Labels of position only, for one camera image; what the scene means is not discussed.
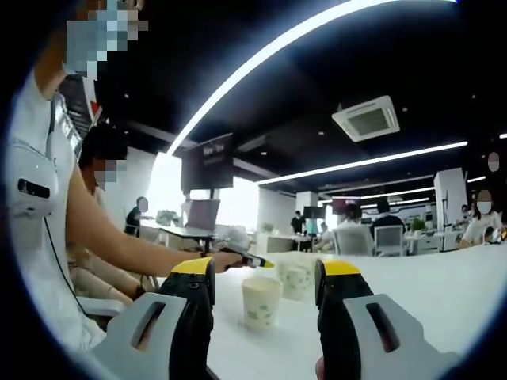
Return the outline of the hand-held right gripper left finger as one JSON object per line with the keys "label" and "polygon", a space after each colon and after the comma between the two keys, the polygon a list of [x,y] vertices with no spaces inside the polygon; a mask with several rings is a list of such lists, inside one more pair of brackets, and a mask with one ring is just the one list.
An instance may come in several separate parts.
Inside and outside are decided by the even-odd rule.
{"label": "hand-held right gripper left finger", "polygon": [[184,261],[115,316],[92,353],[118,379],[207,379],[214,304],[213,259]]}

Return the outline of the person's left hand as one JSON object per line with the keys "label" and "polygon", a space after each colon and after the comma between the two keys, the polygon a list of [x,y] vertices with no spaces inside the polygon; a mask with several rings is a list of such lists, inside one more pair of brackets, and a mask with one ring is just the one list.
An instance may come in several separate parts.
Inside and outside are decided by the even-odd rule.
{"label": "person's left hand", "polygon": [[241,268],[244,266],[242,255],[229,252],[217,252],[212,254],[215,263],[215,272],[223,273],[230,268]]}

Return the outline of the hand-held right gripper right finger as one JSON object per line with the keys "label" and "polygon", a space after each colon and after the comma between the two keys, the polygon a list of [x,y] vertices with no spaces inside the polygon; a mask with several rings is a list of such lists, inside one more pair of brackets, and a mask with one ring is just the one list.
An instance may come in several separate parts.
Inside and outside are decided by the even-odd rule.
{"label": "hand-held right gripper right finger", "polygon": [[422,324],[360,270],[341,260],[315,264],[315,304],[325,379],[438,379],[459,364],[424,336]]}

